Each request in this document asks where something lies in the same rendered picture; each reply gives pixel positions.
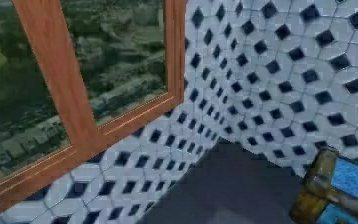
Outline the yellow and blue furniture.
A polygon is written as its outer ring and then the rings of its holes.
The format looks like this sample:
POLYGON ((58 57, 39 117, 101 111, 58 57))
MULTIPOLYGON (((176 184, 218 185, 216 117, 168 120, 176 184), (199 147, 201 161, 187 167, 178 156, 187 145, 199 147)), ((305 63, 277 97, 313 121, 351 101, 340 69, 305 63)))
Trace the yellow and blue furniture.
POLYGON ((296 224, 358 224, 358 161, 324 147, 289 214, 296 224))

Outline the wooden framed window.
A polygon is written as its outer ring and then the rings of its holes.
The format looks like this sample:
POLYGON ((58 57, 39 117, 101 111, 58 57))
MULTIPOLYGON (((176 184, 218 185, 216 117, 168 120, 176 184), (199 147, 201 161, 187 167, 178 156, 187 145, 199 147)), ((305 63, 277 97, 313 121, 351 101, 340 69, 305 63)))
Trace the wooden framed window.
POLYGON ((184 101, 186 0, 165 0, 166 93, 97 126, 59 0, 12 0, 71 145, 0 181, 0 214, 184 101))

